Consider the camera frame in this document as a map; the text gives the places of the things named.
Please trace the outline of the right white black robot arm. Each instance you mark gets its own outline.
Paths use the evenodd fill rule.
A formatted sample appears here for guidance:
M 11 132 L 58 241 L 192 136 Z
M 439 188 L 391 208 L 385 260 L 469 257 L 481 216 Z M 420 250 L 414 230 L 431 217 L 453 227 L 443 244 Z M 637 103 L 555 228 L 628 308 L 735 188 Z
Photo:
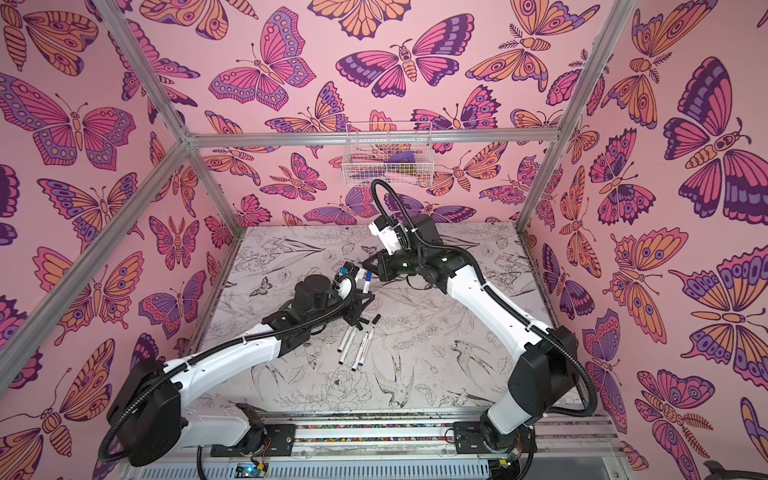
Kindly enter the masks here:
M 474 314 L 506 348 L 513 369 L 503 396 L 481 416 L 488 448 L 502 451 L 545 415 L 592 416 L 596 386 L 578 359 L 578 341 L 565 327 L 537 320 L 485 278 L 467 250 L 443 243 L 435 222 L 419 216 L 398 223 L 380 216 L 369 230 L 382 244 L 364 266 L 383 281 L 419 276 Z

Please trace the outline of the white marker pen blue tip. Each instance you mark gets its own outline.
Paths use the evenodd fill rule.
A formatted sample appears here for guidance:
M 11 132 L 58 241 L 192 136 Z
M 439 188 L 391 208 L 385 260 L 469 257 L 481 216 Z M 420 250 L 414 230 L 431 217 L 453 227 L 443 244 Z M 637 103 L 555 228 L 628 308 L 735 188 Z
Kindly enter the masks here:
M 370 283 L 366 283 L 366 282 L 364 281 L 364 275 L 365 275 L 365 273 L 366 273 L 367 271 L 368 271 L 368 270 L 365 270 L 365 269 L 361 269 L 361 270 L 359 271 L 359 273 L 357 274 L 357 276 L 356 276 L 356 280 L 357 280 L 357 281 L 358 281 L 358 283 L 361 285 L 361 290 L 362 290 L 362 292 L 363 292 L 364 294 L 367 294 L 367 293 L 369 293 L 369 292 L 370 292 L 370 285 L 371 285 L 371 282 L 370 282 Z

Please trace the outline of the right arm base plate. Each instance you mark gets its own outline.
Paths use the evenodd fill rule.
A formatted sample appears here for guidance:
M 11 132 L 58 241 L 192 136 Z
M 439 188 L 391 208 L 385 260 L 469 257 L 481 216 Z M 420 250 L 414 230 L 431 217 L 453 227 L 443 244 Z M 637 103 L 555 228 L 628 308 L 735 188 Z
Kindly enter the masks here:
M 533 430 L 525 425 L 508 434 L 502 434 L 487 422 L 454 422 L 454 445 L 459 454 L 512 454 L 538 450 Z

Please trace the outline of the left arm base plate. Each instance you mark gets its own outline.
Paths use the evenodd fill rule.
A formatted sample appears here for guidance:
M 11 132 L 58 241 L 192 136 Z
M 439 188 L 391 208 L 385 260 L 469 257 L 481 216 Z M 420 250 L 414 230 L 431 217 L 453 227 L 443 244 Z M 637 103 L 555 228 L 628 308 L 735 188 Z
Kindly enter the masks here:
M 267 424 L 252 427 L 234 446 L 213 445 L 210 455 L 216 457 L 289 457 L 295 444 L 296 424 Z

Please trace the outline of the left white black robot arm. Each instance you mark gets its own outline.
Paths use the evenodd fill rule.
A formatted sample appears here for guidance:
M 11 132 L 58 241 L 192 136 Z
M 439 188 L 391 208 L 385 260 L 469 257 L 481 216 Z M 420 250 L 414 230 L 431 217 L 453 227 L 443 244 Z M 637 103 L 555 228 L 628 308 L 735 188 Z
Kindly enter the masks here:
M 190 446 L 256 452 L 263 426 L 253 406 L 238 403 L 232 413 L 195 413 L 191 404 L 240 373 L 301 347 L 332 321 L 361 328 L 363 312 L 374 298 L 358 288 L 354 273 L 334 279 L 310 275 L 296 284 L 291 300 L 245 333 L 183 358 L 138 362 L 107 411 L 109 429 L 98 461 L 126 459 L 141 467 Z

